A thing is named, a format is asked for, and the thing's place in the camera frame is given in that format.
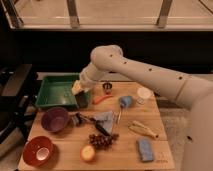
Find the plastic tray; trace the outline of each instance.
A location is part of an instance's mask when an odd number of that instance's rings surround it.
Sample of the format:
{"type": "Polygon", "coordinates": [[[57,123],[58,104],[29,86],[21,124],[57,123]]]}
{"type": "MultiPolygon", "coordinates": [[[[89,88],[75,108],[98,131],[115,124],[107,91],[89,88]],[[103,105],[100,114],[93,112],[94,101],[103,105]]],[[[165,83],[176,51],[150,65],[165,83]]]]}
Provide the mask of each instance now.
{"type": "MultiPolygon", "coordinates": [[[[71,92],[71,87],[75,80],[78,79],[79,74],[46,76],[42,81],[36,106],[40,108],[50,108],[53,106],[77,108],[78,105],[75,96],[71,92]]],[[[85,98],[89,103],[90,92],[85,93],[85,98]]]]}

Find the bunch of grapes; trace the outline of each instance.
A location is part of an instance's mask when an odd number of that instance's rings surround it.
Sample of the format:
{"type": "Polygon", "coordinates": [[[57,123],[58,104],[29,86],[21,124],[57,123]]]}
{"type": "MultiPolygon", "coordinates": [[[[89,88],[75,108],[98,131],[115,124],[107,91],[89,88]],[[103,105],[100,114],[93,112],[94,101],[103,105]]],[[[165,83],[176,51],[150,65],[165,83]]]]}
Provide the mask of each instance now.
{"type": "Polygon", "coordinates": [[[118,137],[118,134],[112,134],[110,136],[91,134],[89,135],[89,142],[95,149],[107,149],[118,137]]]}

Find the wooden tabletop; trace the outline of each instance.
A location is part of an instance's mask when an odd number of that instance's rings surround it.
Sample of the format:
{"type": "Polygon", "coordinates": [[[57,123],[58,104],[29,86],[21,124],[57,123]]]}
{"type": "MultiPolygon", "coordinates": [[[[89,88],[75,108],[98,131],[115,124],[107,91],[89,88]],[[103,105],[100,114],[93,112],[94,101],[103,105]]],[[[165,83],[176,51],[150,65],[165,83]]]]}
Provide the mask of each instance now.
{"type": "MultiPolygon", "coordinates": [[[[95,115],[101,112],[112,110],[116,115],[119,112],[118,98],[120,96],[131,95],[134,103],[123,110],[119,124],[113,125],[113,133],[118,133],[118,140],[107,150],[97,151],[93,162],[87,163],[80,158],[80,150],[88,144],[89,134],[97,134],[93,125],[85,124],[80,127],[68,125],[58,133],[49,133],[41,127],[41,118],[44,111],[37,113],[32,125],[28,140],[36,136],[47,136],[54,144],[54,151],[47,163],[32,167],[27,165],[23,158],[19,162],[20,171],[33,170],[171,170],[174,169],[174,162],[167,141],[167,136],[160,117],[154,95],[144,104],[136,103],[137,89],[141,85],[135,82],[112,82],[112,95],[114,97],[102,101],[98,105],[89,104],[85,109],[80,110],[83,115],[95,115]],[[143,163],[140,159],[136,141],[142,136],[128,129],[128,125],[133,120],[138,120],[149,126],[154,132],[159,134],[156,140],[151,140],[155,160],[143,163]]],[[[104,95],[102,83],[99,83],[92,91],[91,98],[104,95]]]]}

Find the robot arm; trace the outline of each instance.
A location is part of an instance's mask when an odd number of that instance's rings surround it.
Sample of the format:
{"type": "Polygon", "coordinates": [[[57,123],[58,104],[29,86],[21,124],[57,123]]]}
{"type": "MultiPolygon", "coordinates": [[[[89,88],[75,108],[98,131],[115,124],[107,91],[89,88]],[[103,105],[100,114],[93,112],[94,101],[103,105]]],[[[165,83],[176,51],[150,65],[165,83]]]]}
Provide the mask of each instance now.
{"type": "Polygon", "coordinates": [[[82,88],[92,88],[109,71],[120,73],[189,109],[182,171],[213,170],[213,82],[123,57],[118,46],[100,46],[80,74],[82,88]]]}
{"type": "Polygon", "coordinates": [[[81,72],[80,82],[90,89],[109,71],[120,73],[187,109],[213,90],[210,81],[127,59],[115,45],[92,51],[91,63],[81,72]]]}

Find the bowl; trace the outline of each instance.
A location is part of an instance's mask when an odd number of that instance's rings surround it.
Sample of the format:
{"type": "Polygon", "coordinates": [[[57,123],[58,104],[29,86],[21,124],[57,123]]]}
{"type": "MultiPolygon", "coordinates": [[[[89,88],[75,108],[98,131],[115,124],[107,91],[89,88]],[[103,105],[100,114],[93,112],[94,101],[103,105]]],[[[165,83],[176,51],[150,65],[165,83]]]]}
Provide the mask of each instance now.
{"type": "Polygon", "coordinates": [[[69,122],[69,113],[63,107],[52,107],[48,109],[42,119],[42,127],[49,132],[58,132],[66,127],[69,122]]]}
{"type": "Polygon", "coordinates": [[[53,152],[52,141],[45,136],[37,136],[24,147],[23,160],[31,166],[40,166],[48,161],[53,152]]]}

